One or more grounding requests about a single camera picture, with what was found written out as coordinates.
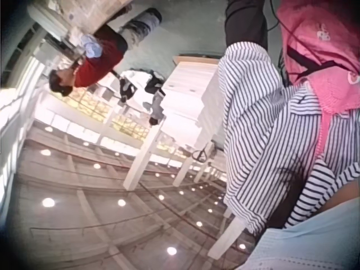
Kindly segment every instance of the white shirt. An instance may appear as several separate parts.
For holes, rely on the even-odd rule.
[[[290,173],[302,169],[305,188],[286,227],[307,219],[341,186],[360,176],[360,110],[332,119],[324,153],[314,152],[321,109],[309,83],[284,88],[261,46],[228,47],[219,64],[224,95],[224,202],[259,233],[286,195]]]

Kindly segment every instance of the person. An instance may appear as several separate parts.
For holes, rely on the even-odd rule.
[[[161,106],[161,102],[163,101],[165,97],[165,93],[161,91],[156,91],[153,98],[152,98],[152,104],[148,102],[143,102],[142,106],[151,113],[149,124],[151,126],[158,125],[165,117],[164,115],[164,109]]]
[[[137,88],[127,78],[120,78],[120,101],[122,103],[126,103],[132,98],[136,90]]]
[[[347,16],[342,13],[351,5],[338,0],[282,2],[283,56],[293,84],[284,87],[267,53],[264,0],[228,1],[227,49],[219,63],[228,177],[224,202],[260,238],[258,245],[271,242],[267,228],[278,230],[276,240],[285,240],[288,232],[311,236],[308,226],[319,226],[324,234],[314,231],[320,236],[314,239],[324,240],[331,235],[325,233],[326,223],[320,217],[328,220],[341,211],[346,211],[346,220],[333,223],[332,231],[344,232],[341,225],[346,225],[354,236],[355,224],[350,220],[356,199],[339,200],[351,206],[339,204],[314,217],[360,177],[360,24],[354,13],[357,8],[348,8]],[[288,255],[303,255],[301,267],[323,267],[305,252],[309,245],[307,239],[301,246],[304,253],[286,254],[280,248],[290,247],[276,241],[276,267],[270,262],[273,256],[264,259],[263,252],[271,252],[268,245],[258,254],[257,265],[239,269],[305,269]],[[337,256],[323,257],[329,261],[327,267],[333,260],[343,262]],[[303,265],[307,258],[311,266]],[[290,264],[281,263],[287,259]]]
[[[121,14],[123,12],[120,11],[111,19]],[[108,25],[103,25],[93,36],[83,35],[81,41],[86,55],[84,63],[78,67],[52,70],[49,74],[50,89],[68,96],[73,87],[88,87],[98,82],[123,59],[129,47],[133,48],[143,40],[160,22],[161,14],[156,9],[149,8],[125,24],[121,34],[113,31]]]
[[[134,70],[134,71],[140,71],[151,75],[150,80],[146,83],[146,86],[144,88],[146,93],[154,95],[157,91],[159,91],[163,96],[165,96],[164,91],[161,89],[164,84],[164,81],[159,74],[155,73],[153,70],[150,70],[150,72],[146,72],[143,69]],[[120,101],[122,103],[125,103],[126,100],[132,98],[136,90],[137,88],[127,78],[125,77],[120,78],[120,96],[121,96]]]
[[[145,86],[145,92],[154,95],[159,91],[163,96],[165,96],[164,91],[161,89],[164,85],[164,81],[155,71],[150,70],[151,79],[147,82]]]

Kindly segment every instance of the black hair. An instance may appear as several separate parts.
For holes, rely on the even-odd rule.
[[[126,102],[126,99],[127,99],[126,96],[123,96],[123,97],[120,98],[120,101],[121,101],[122,103],[125,103],[125,102]]]
[[[55,93],[61,93],[63,97],[67,97],[73,91],[73,87],[60,85],[61,78],[57,75],[56,71],[53,69],[49,73],[50,90]]]
[[[157,119],[153,118],[153,117],[150,117],[148,122],[150,123],[151,126],[159,124],[159,121]]]

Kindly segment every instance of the ceiling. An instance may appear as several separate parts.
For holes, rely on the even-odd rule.
[[[8,221],[17,251],[36,269],[231,269],[251,252],[254,240],[243,233],[237,244],[246,250],[233,245],[220,260],[207,257],[231,221],[218,198],[221,181],[217,188],[194,184],[197,171],[189,170],[176,188],[178,168],[150,162],[141,185],[127,192],[122,183],[133,157],[45,127],[35,122],[28,133]],[[45,198],[55,205],[44,207]]]

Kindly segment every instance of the ceiling light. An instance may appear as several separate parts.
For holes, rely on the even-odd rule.
[[[53,207],[55,205],[55,201],[52,198],[46,198],[43,200],[44,207]]]
[[[126,201],[124,201],[123,199],[118,201],[118,205],[121,206],[121,207],[125,206],[125,204],[126,204]]]
[[[41,150],[40,153],[44,156],[51,156],[51,152],[49,149]]]
[[[169,253],[169,255],[173,256],[176,254],[177,250],[174,247],[168,247],[167,252]]]

